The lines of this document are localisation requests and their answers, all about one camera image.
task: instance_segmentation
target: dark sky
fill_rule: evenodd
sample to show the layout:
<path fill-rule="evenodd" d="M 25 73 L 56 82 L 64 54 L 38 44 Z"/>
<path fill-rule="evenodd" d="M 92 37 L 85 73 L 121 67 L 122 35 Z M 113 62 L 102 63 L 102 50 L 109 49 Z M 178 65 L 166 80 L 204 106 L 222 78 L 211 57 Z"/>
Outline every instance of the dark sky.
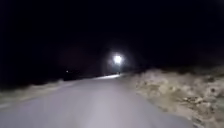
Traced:
<path fill-rule="evenodd" d="M 66 70 L 71 78 L 101 75 L 113 51 L 137 69 L 210 64 L 223 55 L 223 7 L 222 0 L 2 0 L 0 82 L 38 83 Z"/>

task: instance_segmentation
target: road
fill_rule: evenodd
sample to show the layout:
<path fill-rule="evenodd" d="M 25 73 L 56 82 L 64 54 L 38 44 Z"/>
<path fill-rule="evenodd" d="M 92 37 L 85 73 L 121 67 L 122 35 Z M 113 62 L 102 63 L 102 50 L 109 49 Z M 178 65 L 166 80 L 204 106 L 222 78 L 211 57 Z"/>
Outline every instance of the road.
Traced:
<path fill-rule="evenodd" d="M 158 110 L 119 80 L 74 82 L 0 111 L 0 128 L 193 128 Z"/>

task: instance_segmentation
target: roadside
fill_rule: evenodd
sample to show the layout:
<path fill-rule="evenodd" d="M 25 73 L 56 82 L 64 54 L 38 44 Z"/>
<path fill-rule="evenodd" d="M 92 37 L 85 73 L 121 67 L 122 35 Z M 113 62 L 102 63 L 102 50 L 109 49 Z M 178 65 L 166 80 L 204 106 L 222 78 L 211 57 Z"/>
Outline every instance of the roadside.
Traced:
<path fill-rule="evenodd" d="M 224 77 L 150 70 L 125 78 L 138 94 L 161 110 L 198 128 L 224 127 Z"/>
<path fill-rule="evenodd" d="M 62 87 L 71 85 L 71 82 L 57 81 L 45 85 L 31 85 L 25 89 L 17 89 L 9 92 L 0 92 L 0 110 L 10 107 L 13 104 L 37 98 Z"/>

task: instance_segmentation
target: distant light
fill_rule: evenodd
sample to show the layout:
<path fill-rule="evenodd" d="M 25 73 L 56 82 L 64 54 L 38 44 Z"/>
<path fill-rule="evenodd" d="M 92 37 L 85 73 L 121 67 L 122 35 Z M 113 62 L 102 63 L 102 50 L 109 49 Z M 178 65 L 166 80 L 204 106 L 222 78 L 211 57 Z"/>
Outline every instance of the distant light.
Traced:
<path fill-rule="evenodd" d="M 114 60 L 114 63 L 117 64 L 117 65 L 121 65 L 122 62 L 123 62 L 123 58 L 120 55 L 115 55 L 113 57 L 113 60 Z"/>

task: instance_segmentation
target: rocky ground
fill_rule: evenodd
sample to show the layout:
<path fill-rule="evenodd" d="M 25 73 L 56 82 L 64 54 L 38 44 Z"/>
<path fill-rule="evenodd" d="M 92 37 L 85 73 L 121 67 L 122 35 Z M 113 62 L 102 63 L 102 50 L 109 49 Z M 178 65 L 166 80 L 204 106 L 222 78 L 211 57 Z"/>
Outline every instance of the rocky ground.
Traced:
<path fill-rule="evenodd" d="M 224 76 L 150 70 L 128 80 L 138 94 L 197 128 L 224 128 Z"/>

